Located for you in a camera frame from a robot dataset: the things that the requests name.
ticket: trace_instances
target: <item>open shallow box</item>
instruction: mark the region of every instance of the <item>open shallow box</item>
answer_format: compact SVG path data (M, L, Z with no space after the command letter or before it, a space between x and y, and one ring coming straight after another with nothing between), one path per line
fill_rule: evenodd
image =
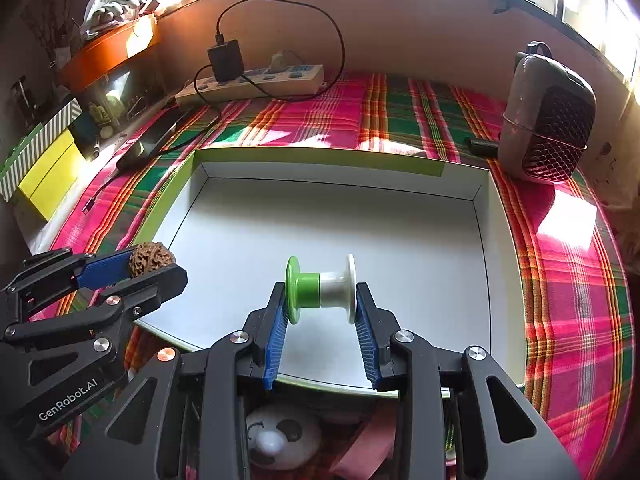
M181 296L139 321L183 349L242 328L284 280L344 268L402 328L434 346L487 349L524 382L522 282L487 170L390 153L324 148L198 150L174 173L136 242L161 241L187 270ZM342 309L289 325L279 380L373 393Z

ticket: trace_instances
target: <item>blue gripper pad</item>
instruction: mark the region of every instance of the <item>blue gripper pad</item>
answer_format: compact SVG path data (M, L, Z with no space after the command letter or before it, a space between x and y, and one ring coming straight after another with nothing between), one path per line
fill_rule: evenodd
M378 345L373 337L373 330L369 322L367 311L362 306L360 294L356 295L356 333L358 334L358 343L360 344L360 353L362 354L362 363L367 379L371 381L371 386L376 388L382 379L380 367L378 365Z
M133 248L89 261L78 276L78 288L98 290L129 278L129 257Z
M280 358L282 357L282 347L284 346L284 336L287 334L287 325L289 324L289 316L284 309L284 298L278 305L273 326L269 335L269 342L265 352L264 375L262 383L265 390L271 390L273 381L278 376L280 368Z

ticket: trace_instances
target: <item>spool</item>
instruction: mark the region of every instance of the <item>spool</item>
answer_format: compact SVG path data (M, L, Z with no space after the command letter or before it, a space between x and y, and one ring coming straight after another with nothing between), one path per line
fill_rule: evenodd
M300 320L301 308L342 307L349 324L356 320L356 266L353 254L347 254L343 272L300 272L295 256L287 262L285 278L289 322Z

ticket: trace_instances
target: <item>power strip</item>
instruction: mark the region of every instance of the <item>power strip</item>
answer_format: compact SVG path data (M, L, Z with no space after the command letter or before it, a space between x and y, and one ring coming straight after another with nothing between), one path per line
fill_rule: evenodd
M313 95L324 82L323 65L293 65L287 66L283 72L270 72L268 68L257 68L244 72L251 81L275 96ZM209 102L233 101L236 99L250 99L265 97L251 83L239 77L233 81L219 83L209 77L196 81L198 91ZM180 107L189 107L201 103L201 99L193 89L193 84L187 85L175 96Z

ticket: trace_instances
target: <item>plaid tablecloth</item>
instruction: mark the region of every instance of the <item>plaid tablecloth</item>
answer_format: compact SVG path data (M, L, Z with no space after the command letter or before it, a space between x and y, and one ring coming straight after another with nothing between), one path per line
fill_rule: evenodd
M144 170L117 179L90 213L82 214L83 204L111 173L129 141L85 191L52 248L71 246L75 253L103 254L126 247L172 171L198 146L350 148L486 167L485 160L467 152L465 139L497 138L504 106L445 84L383 74L344 75L331 91L308 102L234 102L225 107L224 120L210 134L182 152L164 155ZM214 113L203 107L172 143L193 136ZM582 476L593 478L620 439L633 378L634 334L615 243L579 172L556 189L598 208L588 250L536 234L548 200L553 199L548 196L549 187L513 181L497 164L488 164L520 262L526 307L526 396L571 454ZM42 316L82 309L88 301L90 298L71 295ZM140 368L161 346L154 336L135 329L127 348L127 366ZM71 449L105 403L94 406L63 431ZM326 456L315 460L297 478L327 478L322 464L331 461Z

